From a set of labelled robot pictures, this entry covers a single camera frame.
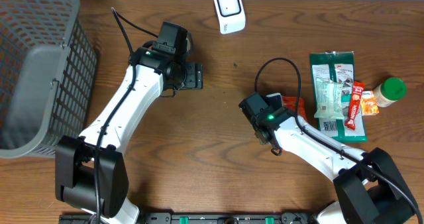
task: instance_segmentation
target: wood grain surface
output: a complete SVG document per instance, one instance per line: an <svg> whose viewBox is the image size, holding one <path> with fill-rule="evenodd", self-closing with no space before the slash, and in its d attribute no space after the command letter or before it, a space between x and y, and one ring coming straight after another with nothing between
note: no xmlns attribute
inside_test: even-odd
<svg viewBox="0 0 424 224"><path fill-rule="evenodd" d="M125 162L129 199L175 212L316 211L337 198L332 183L288 152L277 157L259 145L238 104L253 92L267 60L293 60L302 75L309 121L315 104L309 53L355 53L356 78L366 89L389 76L407 95L375 117L365 117L368 142L353 146L389 152L424 209L424 1L244 0L246 28L221 35L212 0L81 0L80 19L99 54L88 122L122 82L129 51L113 18L114 7L135 24L159 32L162 21L193 35L204 89L160 98L146 112L129 143ZM151 36L126 26L132 45ZM295 95L295 72L275 62L259 81L260 92ZM79 210L54 197L54 160L0 160L0 223L57 223ZM408 223L416 223L413 217Z"/></svg>

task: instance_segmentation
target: spice bottle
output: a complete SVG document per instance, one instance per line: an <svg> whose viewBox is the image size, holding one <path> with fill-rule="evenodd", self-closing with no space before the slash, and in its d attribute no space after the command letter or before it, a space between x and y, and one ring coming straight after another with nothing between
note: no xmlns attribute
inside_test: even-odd
<svg viewBox="0 0 424 224"><path fill-rule="evenodd" d="M406 95L406 85L399 78L389 78L376 89L374 97L379 107L388 107Z"/></svg>

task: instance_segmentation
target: green lid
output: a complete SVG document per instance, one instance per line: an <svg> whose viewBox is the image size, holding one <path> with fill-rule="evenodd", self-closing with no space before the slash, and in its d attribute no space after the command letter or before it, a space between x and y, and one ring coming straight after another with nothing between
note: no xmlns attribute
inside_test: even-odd
<svg viewBox="0 0 424 224"><path fill-rule="evenodd" d="M406 85L399 78L389 78L383 82L382 95L391 101L397 101L406 95Z"/></svg>

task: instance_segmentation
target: gray plastic basket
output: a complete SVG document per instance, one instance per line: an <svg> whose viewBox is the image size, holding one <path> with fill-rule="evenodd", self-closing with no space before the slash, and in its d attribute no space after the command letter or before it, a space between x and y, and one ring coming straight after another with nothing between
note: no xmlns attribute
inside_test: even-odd
<svg viewBox="0 0 424 224"><path fill-rule="evenodd" d="M97 58L80 0L0 0L0 158L54 156L85 122Z"/></svg>

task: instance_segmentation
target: green package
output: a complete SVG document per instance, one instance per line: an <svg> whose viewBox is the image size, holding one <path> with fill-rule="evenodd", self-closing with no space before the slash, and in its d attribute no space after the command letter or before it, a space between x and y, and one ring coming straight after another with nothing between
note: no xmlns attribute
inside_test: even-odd
<svg viewBox="0 0 424 224"><path fill-rule="evenodd" d="M354 77L353 52L325 52L310 54L313 95L317 104L317 79L333 81L343 84L342 109L344 119L318 119L318 130L339 142L363 142L367 141L365 125L362 113L359 109L355 118L356 130L353 131L345 126L348 117L350 95L352 93Z"/></svg>

